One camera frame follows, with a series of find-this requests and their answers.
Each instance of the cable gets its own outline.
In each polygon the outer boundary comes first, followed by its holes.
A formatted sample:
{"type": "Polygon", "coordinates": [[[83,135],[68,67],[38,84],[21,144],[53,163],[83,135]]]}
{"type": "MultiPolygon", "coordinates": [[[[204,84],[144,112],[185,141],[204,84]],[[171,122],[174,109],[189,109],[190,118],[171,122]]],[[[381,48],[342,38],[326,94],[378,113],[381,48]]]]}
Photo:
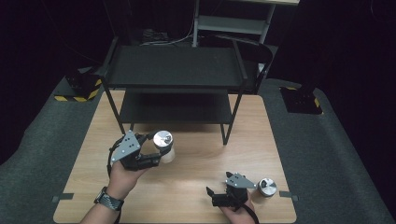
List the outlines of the cable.
{"type": "Polygon", "coordinates": [[[251,208],[249,208],[247,205],[244,203],[241,205],[241,207],[245,208],[247,210],[248,214],[253,218],[255,224],[260,224],[259,218],[257,217],[256,213],[254,213],[251,208]]]}
{"type": "Polygon", "coordinates": [[[374,13],[373,5],[374,5],[374,0],[371,0],[370,11],[371,11],[371,14],[372,14],[372,16],[373,16],[375,21],[379,21],[379,22],[394,22],[394,21],[396,21],[396,19],[390,19],[390,20],[387,20],[387,21],[386,20],[380,20],[374,13]]]}
{"type": "Polygon", "coordinates": [[[194,19],[195,19],[195,8],[196,8],[196,6],[194,7],[194,11],[192,13],[191,27],[190,27],[190,30],[189,30],[189,32],[187,33],[186,36],[184,36],[181,39],[173,40],[173,41],[160,40],[160,41],[146,42],[146,43],[141,44],[140,46],[147,46],[147,45],[173,45],[173,44],[176,44],[178,42],[181,42],[181,41],[191,37],[192,36],[191,31],[192,31],[192,27],[194,26],[194,19]]]}
{"type": "Polygon", "coordinates": [[[219,6],[221,5],[221,3],[222,3],[223,1],[224,1],[224,0],[220,0],[220,1],[219,1],[218,5],[215,7],[215,9],[213,9],[212,13],[210,13],[210,16],[213,16],[213,15],[216,13],[216,11],[219,9],[219,6]]]}
{"type": "Polygon", "coordinates": [[[99,61],[97,61],[97,60],[95,60],[95,59],[93,59],[93,58],[90,58],[90,57],[88,57],[88,56],[86,56],[86,55],[84,55],[84,54],[78,52],[77,50],[73,49],[72,47],[70,47],[70,46],[67,44],[67,42],[64,40],[64,38],[62,37],[61,32],[59,31],[59,29],[58,29],[58,27],[57,27],[57,25],[56,25],[56,23],[55,23],[55,20],[51,17],[50,11],[49,11],[49,9],[47,8],[47,5],[44,3],[44,0],[41,0],[41,4],[43,5],[44,10],[46,11],[46,13],[47,13],[47,15],[48,15],[48,17],[49,17],[49,20],[51,21],[52,26],[53,26],[53,28],[55,29],[55,31],[56,31],[58,37],[61,39],[61,41],[64,43],[64,45],[65,45],[68,49],[70,49],[70,50],[72,50],[73,52],[75,52],[76,54],[78,54],[79,56],[81,56],[81,57],[83,57],[83,58],[85,58],[85,59],[88,59],[88,60],[90,60],[90,61],[92,61],[92,62],[94,62],[94,63],[99,63],[99,64],[101,64],[99,61]]]}
{"type": "Polygon", "coordinates": [[[103,6],[105,7],[107,18],[108,18],[108,23],[110,23],[110,28],[111,28],[111,31],[113,32],[113,36],[116,36],[116,31],[114,30],[113,22],[111,22],[110,14],[108,13],[108,9],[107,9],[107,5],[105,3],[105,0],[102,0],[102,3],[103,3],[103,6]]]}

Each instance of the metal bracket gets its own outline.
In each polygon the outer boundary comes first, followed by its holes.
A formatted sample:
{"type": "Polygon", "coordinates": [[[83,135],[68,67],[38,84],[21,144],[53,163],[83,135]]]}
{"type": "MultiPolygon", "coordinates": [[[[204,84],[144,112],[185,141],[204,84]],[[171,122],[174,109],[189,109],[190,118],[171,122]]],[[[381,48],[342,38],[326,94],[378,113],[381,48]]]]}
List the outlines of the metal bracket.
{"type": "Polygon", "coordinates": [[[225,180],[228,186],[234,187],[236,189],[255,189],[256,184],[246,179],[244,176],[236,173],[225,180]]]}
{"type": "Polygon", "coordinates": [[[290,192],[283,190],[279,191],[279,197],[291,198],[295,202],[298,202],[300,200],[300,198],[297,195],[292,195],[290,192]]]}
{"type": "Polygon", "coordinates": [[[63,193],[59,196],[53,196],[52,202],[58,203],[60,200],[73,200],[74,193],[63,193]]]}
{"type": "Polygon", "coordinates": [[[136,152],[137,150],[140,150],[140,144],[134,136],[134,132],[129,130],[120,142],[120,145],[114,153],[113,157],[111,158],[111,161],[119,161],[120,159],[128,156],[131,153],[136,152]]]}

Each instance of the wooden tabletop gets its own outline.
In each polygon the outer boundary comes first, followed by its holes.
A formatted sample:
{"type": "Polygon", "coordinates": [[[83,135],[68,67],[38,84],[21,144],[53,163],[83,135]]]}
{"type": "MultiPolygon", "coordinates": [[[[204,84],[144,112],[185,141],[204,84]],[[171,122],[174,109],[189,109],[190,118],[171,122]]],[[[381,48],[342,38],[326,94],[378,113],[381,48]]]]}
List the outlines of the wooden tabletop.
{"type": "MultiPolygon", "coordinates": [[[[120,108],[124,91],[112,92],[120,108]]],[[[230,95],[234,105],[236,95],[230,95]]],[[[134,132],[155,129],[174,136],[176,158],[151,168],[137,183],[122,207],[122,223],[228,223],[213,207],[205,187],[224,193],[225,173],[239,173],[258,183],[263,178],[276,182],[278,192],[264,198],[250,189],[261,223],[292,223],[296,220],[291,198],[279,196],[289,191],[276,149],[262,98],[244,95],[227,146],[221,141],[219,125],[204,124],[136,124],[134,132]]],[[[57,223],[79,223],[93,206],[93,199],[108,183],[106,160],[108,149],[121,137],[120,128],[105,95],[92,118],[64,193],[72,200],[61,200],[54,214],[57,223]]],[[[155,150],[151,141],[142,153],[155,150]]]]}

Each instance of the gray floor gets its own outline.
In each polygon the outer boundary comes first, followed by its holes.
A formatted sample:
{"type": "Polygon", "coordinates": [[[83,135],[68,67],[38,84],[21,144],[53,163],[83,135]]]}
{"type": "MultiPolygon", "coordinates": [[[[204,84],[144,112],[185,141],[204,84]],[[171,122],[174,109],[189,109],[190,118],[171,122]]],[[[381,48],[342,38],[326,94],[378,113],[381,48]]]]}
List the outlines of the gray floor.
{"type": "MultiPolygon", "coordinates": [[[[299,199],[296,223],[394,223],[323,92],[315,91],[323,115],[290,114],[280,86],[299,87],[266,79],[260,95],[299,199]]],[[[0,166],[0,224],[54,223],[52,198],[63,192],[98,101],[48,99],[18,151],[0,166]]]]}

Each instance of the shelf leg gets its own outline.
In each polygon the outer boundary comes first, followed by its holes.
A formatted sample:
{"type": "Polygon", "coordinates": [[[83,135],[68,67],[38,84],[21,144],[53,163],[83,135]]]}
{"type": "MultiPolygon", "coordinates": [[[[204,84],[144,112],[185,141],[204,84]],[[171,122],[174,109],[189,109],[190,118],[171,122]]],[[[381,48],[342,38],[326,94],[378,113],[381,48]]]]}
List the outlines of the shelf leg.
{"type": "Polygon", "coordinates": [[[122,123],[120,121],[119,112],[117,111],[116,104],[114,104],[113,96],[111,95],[110,90],[108,89],[106,79],[104,77],[101,77],[101,79],[102,79],[103,87],[105,88],[105,92],[106,92],[108,101],[110,102],[111,109],[113,110],[113,113],[114,113],[114,116],[116,117],[117,123],[120,126],[120,130],[121,130],[122,134],[125,134],[125,130],[124,130],[122,123]]]}
{"type": "Polygon", "coordinates": [[[270,28],[271,20],[275,12],[275,4],[271,4],[270,9],[267,14],[267,20],[265,20],[265,26],[262,29],[262,35],[260,35],[259,42],[264,44],[265,37],[267,36],[268,29],[270,28]]]}
{"type": "Polygon", "coordinates": [[[195,0],[195,10],[194,10],[194,33],[192,37],[192,46],[197,47],[198,42],[198,18],[199,18],[199,0],[195,0]]]}
{"type": "Polygon", "coordinates": [[[231,116],[230,125],[228,126],[227,135],[225,135],[225,138],[224,138],[224,128],[222,127],[221,124],[221,133],[223,134],[224,146],[227,145],[228,139],[230,138],[231,129],[233,128],[233,121],[235,120],[235,116],[236,116],[236,111],[238,111],[239,103],[241,103],[242,91],[243,91],[242,89],[239,91],[238,97],[236,98],[235,106],[233,107],[233,114],[231,116]]]}

